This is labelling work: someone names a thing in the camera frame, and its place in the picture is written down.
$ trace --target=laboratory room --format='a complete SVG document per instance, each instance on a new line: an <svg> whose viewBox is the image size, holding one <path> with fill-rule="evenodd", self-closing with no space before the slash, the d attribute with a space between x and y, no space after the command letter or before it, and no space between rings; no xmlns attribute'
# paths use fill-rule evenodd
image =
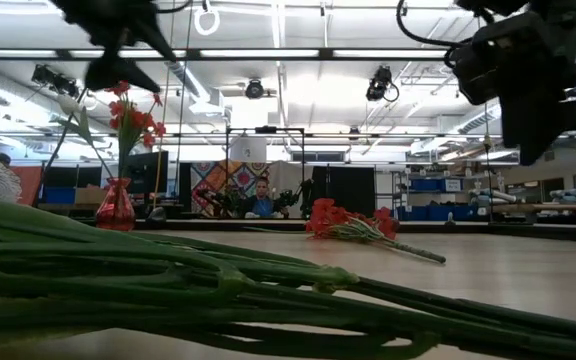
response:
<svg viewBox="0 0 576 360"><path fill-rule="evenodd" d="M576 0L0 0L0 360L576 360Z"/></svg>

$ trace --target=red glass vase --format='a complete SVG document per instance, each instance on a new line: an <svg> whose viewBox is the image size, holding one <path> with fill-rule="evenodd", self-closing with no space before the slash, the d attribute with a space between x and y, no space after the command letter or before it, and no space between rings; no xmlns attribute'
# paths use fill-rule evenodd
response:
<svg viewBox="0 0 576 360"><path fill-rule="evenodd" d="M126 188L130 178L109 178L110 189L97 210L97 227L108 230L131 231L135 227L135 209Z"/></svg>

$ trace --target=colorful quilt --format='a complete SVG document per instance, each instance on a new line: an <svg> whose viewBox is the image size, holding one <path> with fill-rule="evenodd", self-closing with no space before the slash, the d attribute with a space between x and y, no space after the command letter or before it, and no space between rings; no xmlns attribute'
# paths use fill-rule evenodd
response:
<svg viewBox="0 0 576 360"><path fill-rule="evenodd" d="M268 164L228 163L228 183L240 188L246 196L255 194L257 178L268 177ZM208 189L224 193L226 188L226 161L194 163L190 170L192 184L192 212L213 216L212 205L202 199L197 192Z"/></svg>

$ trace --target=ceiling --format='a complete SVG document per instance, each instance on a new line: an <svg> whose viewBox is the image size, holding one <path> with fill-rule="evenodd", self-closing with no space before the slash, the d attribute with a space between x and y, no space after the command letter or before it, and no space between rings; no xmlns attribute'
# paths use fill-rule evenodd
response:
<svg viewBox="0 0 576 360"><path fill-rule="evenodd" d="M171 8L180 5L181 1L158 3L160 8ZM279 10L273 7L275 3L280 4ZM211 1L212 9L219 13L220 24L208 36L201 35L194 24L194 17L202 11L198 1L191 11L160 15L159 24L174 48L421 47L397 27L396 1L327 0L327 12L323 17L320 3L320 0ZM409 10L404 21L409 30L420 36L452 41L471 36L479 27L478 20L451 3L450 0L408 1ZM201 24L210 27L210 16L203 16ZM60 12L46 1L0 0L0 49L56 48L86 49L91 45L86 33L64 22ZM0 75L12 80L15 86L21 85L30 94L38 90L37 96L54 99L54 94L38 89L30 80L38 63L80 81L87 66L85 62L77 61L1 60ZM400 98L394 104L368 102L365 98L368 80L380 65L390 66L400 87ZM193 101L187 93L183 98L178 96L181 82L164 63L144 61L139 62L139 66L162 86L163 94L167 94L165 110L156 108L153 114L165 121L169 132L224 131L221 116L206 116L189 110ZM250 79L260 79L266 89L276 94L281 78L284 125L303 127L313 133L347 133L351 126L358 126L365 133L450 133L484 111L483 107L475 108L459 95L456 81L440 62L285 61L278 67L275 61L201 61L189 62L188 69L206 89L221 90L226 95L224 105L231 105L233 109L244 108L242 104L250 102L243 97L242 84ZM4 90L26 98L22 96L22 88ZM112 99L107 95L99 95L98 99L96 106L92 99L86 104L93 109L91 114L98 121L95 126L99 126L100 131L108 131L104 125L110 115L105 104ZM148 96L135 100L143 108L151 103ZM269 124L282 124L277 96L253 102L245 108L251 106L267 109ZM179 123L189 126L180 127ZM489 124L491 134L500 134L498 123ZM485 126L473 133L484 134ZM203 142L201 139L183 141L206 143L205 139ZM381 145L410 145L413 141L414 138L386 139ZM450 151L450 144L445 151ZM371 142L366 140L363 145L371 145Z"/></svg>

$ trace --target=vase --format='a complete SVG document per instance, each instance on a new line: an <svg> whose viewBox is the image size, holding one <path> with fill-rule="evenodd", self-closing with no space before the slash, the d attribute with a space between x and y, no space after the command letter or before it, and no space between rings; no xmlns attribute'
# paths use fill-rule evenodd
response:
<svg viewBox="0 0 576 360"><path fill-rule="evenodd" d="M108 230L131 231L135 227L135 209L126 188L130 178L109 178L108 194L97 210L97 227Z"/></svg>

